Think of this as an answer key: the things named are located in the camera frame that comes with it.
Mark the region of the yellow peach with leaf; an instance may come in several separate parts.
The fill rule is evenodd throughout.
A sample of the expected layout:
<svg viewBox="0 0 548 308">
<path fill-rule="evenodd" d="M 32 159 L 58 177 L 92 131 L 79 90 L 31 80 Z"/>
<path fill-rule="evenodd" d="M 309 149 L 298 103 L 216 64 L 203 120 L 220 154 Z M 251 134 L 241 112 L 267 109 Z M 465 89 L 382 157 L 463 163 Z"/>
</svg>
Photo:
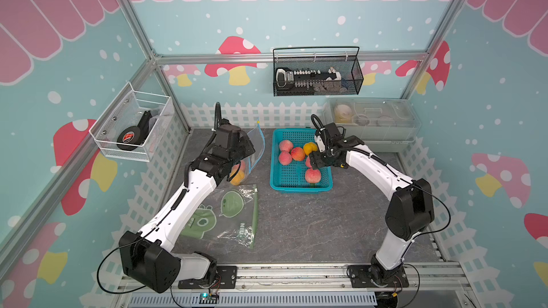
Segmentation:
<svg viewBox="0 0 548 308">
<path fill-rule="evenodd" d="M 245 172 L 238 171 L 233 178 L 231 178 L 230 184 L 239 186 L 245 180 Z"/>
</svg>

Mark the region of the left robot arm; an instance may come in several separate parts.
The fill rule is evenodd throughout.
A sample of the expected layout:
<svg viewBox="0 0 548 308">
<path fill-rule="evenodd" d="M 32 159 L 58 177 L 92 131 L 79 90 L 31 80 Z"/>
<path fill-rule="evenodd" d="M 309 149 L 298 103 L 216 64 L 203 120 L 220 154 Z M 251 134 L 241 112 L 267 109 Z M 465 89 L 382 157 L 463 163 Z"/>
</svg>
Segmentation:
<svg viewBox="0 0 548 308">
<path fill-rule="evenodd" d="M 202 287 L 219 281 L 216 260 L 202 252 L 176 256 L 175 243 L 203 201 L 224 181 L 247 175 L 265 147 L 259 126 L 244 131 L 222 120 L 201 153 L 184 171 L 184 182 L 160 211 L 138 232 L 125 232 L 118 242 L 124 275 L 163 293 L 180 281 Z"/>
</svg>

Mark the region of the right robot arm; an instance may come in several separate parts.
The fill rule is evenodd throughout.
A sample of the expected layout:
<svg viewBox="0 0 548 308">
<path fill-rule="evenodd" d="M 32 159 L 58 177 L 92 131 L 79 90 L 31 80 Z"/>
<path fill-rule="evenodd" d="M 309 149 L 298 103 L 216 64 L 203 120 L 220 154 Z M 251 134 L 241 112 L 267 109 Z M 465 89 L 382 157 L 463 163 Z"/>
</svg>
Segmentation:
<svg viewBox="0 0 548 308">
<path fill-rule="evenodd" d="M 354 276 L 369 287 L 389 287 L 403 280 L 404 258 L 415 240 L 425 234 L 435 219 L 431 185 L 405 175 L 356 136 L 345 135 L 345 128 L 324 124 L 313 114 L 317 151 L 310 155 L 312 168 L 352 168 L 366 177 L 388 201 L 384 215 L 388 228 L 380 248 L 369 265 Z"/>
</svg>

